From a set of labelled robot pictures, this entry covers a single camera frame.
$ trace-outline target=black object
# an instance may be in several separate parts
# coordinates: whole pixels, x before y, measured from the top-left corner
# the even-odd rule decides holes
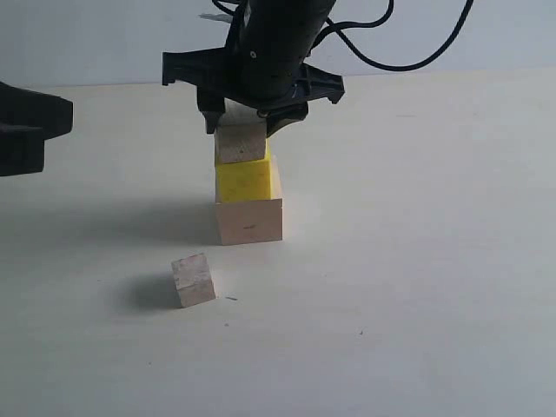
[[[224,48],[164,53],[162,83],[197,86],[207,133],[225,112],[224,97],[259,110],[268,136],[308,114],[308,102],[344,94],[341,76],[303,63],[335,0],[242,0]]]
[[[43,171],[44,141],[72,125],[72,102],[0,83],[0,176]]]

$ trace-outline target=wooden block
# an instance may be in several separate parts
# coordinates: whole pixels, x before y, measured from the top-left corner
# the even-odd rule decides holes
[[[216,218],[222,245],[282,240],[282,192],[275,159],[271,166],[274,192],[271,199],[222,202],[216,190]]]
[[[272,198],[272,169],[268,140],[263,159],[222,163],[216,154],[215,170],[220,202],[251,202]]]
[[[264,159],[267,152],[267,124],[220,125],[215,132],[219,163]]]
[[[216,298],[209,263],[204,254],[172,262],[175,288],[184,308]]]

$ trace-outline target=pale wooden block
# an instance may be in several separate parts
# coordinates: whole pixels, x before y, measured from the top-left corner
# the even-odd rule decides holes
[[[282,191],[276,160],[272,160],[273,198],[251,202],[220,202],[216,190],[216,218],[222,245],[281,241]]]
[[[172,262],[175,288],[184,308],[216,298],[209,263],[204,254]]]
[[[267,150],[267,124],[220,125],[216,128],[215,144],[220,163],[264,159]]]

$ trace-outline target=wire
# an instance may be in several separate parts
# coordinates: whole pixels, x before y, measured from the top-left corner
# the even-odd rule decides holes
[[[216,6],[218,9],[220,9],[220,11],[226,13],[227,15],[231,15],[231,16],[234,15],[234,11],[224,6],[222,3],[220,3],[219,0],[212,0],[212,4]]]
[[[394,13],[394,0],[388,0],[388,8],[386,10],[386,13],[384,14],[384,16],[382,16],[380,19],[375,20],[374,22],[369,22],[369,23],[360,23],[360,22],[339,22],[339,23],[327,23],[329,24],[329,26],[323,30],[321,30],[321,33],[319,33],[319,36],[316,37],[316,39],[314,40],[313,43],[313,47],[311,49],[316,48],[317,46],[319,46],[321,44],[321,42],[324,40],[325,37],[327,37],[328,35],[332,34],[332,33],[338,33],[340,30],[344,30],[344,29],[356,29],[356,28],[362,28],[362,29],[371,29],[371,28],[378,28],[379,26],[382,26],[384,23],[386,23],[388,21],[388,19],[392,16],[392,14]]]
[[[452,45],[453,41],[456,40],[458,35],[461,32],[461,28],[465,24],[467,17],[469,16],[469,12],[473,6],[473,0],[467,0],[463,11],[461,12],[460,19],[455,25],[453,32],[450,34],[448,39],[427,59],[420,61],[419,63],[413,63],[411,65],[386,65],[384,63],[379,63],[368,56],[365,56],[357,47],[351,42],[351,40],[344,34],[341,30],[335,30],[341,40],[354,52],[354,54],[361,59],[364,63],[371,65],[379,70],[385,71],[393,71],[393,72],[407,72],[407,71],[414,71],[420,68],[426,67],[428,64],[432,63],[436,59],[438,59],[446,50]],[[327,23],[330,26],[334,26],[335,23],[331,19],[327,19]]]

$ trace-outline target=gray wall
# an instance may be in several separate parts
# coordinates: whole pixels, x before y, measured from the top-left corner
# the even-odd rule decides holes
[[[351,30],[385,63],[420,60],[443,42],[465,0],[396,0],[388,25]],[[336,20],[373,20],[387,0],[338,0]],[[158,82],[163,50],[221,46],[225,23],[209,0],[2,0],[0,79],[17,85]],[[556,64],[554,0],[477,0],[459,41],[427,70],[505,69]],[[311,58],[344,75],[380,73],[335,38]]]

